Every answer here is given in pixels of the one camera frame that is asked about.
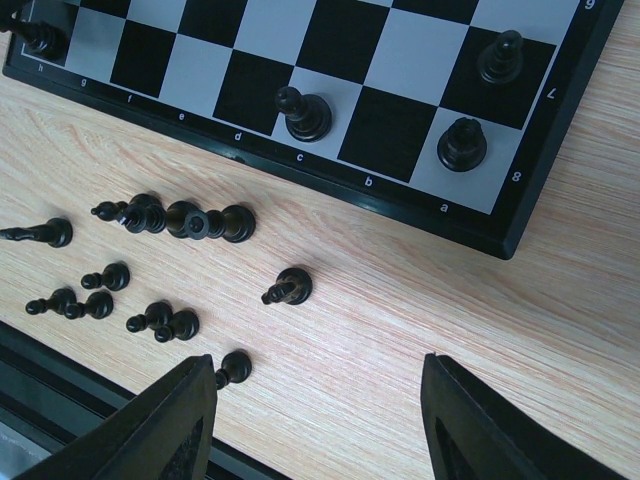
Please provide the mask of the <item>black rook piece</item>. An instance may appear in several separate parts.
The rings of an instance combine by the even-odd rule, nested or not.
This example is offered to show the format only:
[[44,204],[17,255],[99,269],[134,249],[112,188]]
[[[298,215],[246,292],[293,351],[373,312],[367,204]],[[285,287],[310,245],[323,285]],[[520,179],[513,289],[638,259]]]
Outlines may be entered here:
[[480,122],[461,117],[441,135],[437,154],[440,162],[449,170],[467,172],[484,160],[487,148]]

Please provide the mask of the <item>black bishop piece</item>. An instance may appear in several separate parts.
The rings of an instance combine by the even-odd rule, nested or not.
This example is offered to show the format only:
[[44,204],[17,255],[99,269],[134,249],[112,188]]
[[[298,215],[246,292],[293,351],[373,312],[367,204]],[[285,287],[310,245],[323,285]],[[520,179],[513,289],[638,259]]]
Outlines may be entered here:
[[275,94],[275,105],[284,115],[289,134],[298,141],[311,143],[324,138],[332,125],[332,111],[319,95],[302,94],[285,86]]

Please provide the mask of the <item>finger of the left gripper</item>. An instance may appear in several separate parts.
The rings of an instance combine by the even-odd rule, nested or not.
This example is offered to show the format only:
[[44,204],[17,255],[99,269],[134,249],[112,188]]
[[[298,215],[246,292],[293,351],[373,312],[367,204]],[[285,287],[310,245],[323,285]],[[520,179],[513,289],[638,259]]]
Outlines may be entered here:
[[0,0],[0,30],[2,33],[10,31],[16,22],[16,14],[30,2],[30,0]]

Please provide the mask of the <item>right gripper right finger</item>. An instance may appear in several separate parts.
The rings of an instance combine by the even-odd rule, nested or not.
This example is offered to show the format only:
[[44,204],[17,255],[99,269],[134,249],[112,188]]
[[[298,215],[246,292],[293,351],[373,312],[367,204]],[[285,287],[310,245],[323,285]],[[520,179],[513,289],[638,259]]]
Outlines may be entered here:
[[427,354],[422,417],[437,479],[620,479],[446,355]]

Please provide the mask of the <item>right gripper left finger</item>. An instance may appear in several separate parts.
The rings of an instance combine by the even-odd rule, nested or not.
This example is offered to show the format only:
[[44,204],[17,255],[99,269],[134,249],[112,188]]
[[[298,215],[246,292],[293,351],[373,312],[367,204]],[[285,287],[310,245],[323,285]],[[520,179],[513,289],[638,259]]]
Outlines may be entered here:
[[203,479],[216,414],[209,354],[191,356],[21,479]]

